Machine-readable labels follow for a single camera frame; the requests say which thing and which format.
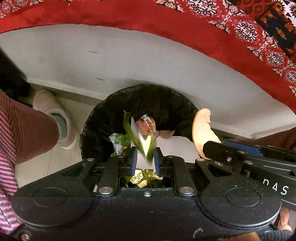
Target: striped clothing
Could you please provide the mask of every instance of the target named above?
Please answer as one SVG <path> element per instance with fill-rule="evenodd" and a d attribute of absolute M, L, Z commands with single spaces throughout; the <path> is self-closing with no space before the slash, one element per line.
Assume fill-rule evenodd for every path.
<path fill-rule="evenodd" d="M 10 205 L 18 189 L 15 165 L 51 150 L 58 138 L 52 118 L 0 90 L 0 232 L 9 234 L 20 225 Z"/>

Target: tile floor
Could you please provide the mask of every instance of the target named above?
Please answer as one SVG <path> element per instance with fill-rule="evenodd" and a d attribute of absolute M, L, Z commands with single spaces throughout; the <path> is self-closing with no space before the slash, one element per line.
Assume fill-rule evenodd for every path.
<path fill-rule="evenodd" d="M 28 98 L 26 102 L 32 103 L 33 97 Z M 94 106 L 63 98 L 58 98 L 58 100 L 68 111 L 81 133 L 84 123 Z M 17 165 L 15 168 L 17 183 L 19 187 L 22 187 L 80 161 L 81 153 L 79 146 L 74 150 L 65 150 L 57 144 L 51 151 Z"/>

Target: red tablecloth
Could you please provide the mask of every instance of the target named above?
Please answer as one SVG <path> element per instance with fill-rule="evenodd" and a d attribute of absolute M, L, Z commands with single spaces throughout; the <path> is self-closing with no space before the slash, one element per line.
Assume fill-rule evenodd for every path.
<path fill-rule="evenodd" d="M 296 113 L 296 4 L 287 0 L 4 0 L 0 33 L 53 24 L 139 30 L 244 74 Z"/>

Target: white shoe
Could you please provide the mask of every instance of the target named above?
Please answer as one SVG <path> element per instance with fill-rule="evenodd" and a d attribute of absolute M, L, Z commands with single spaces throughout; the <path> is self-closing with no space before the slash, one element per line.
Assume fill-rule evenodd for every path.
<path fill-rule="evenodd" d="M 67 136 L 60 142 L 61 147 L 67 150 L 73 150 L 79 144 L 80 135 L 77 128 L 51 92 L 47 90 L 39 91 L 34 98 L 33 109 L 47 115 L 59 114 L 66 120 Z"/>

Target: white letter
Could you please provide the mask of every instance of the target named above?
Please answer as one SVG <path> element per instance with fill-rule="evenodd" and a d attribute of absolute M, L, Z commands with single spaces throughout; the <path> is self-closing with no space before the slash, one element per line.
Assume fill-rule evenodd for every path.
<path fill-rule="evenodd" d="M 287 190 L 286 190 L 285 188 L 288 189 L 289 187 L 288 187 L 288 186 L 284 186 L 284 187 L 283 187 L 283 191 L 284 191 L 285 193 L 281 192 L 282 195 L 286 195 L 286 194 L 287 194 Z"/>
<path fill-rule="evenodd" d="M 264 179 L 263 184 L 265 183 L 265 181 L 267 181 L 267 186 L 268 186 L 269 181 L 267 179 Z"/>
<path fill-rule="evenodd" d="M 272 189 L 277 191 L 277 183 L 274 184 L 274 186 L 272 187 Z"/>

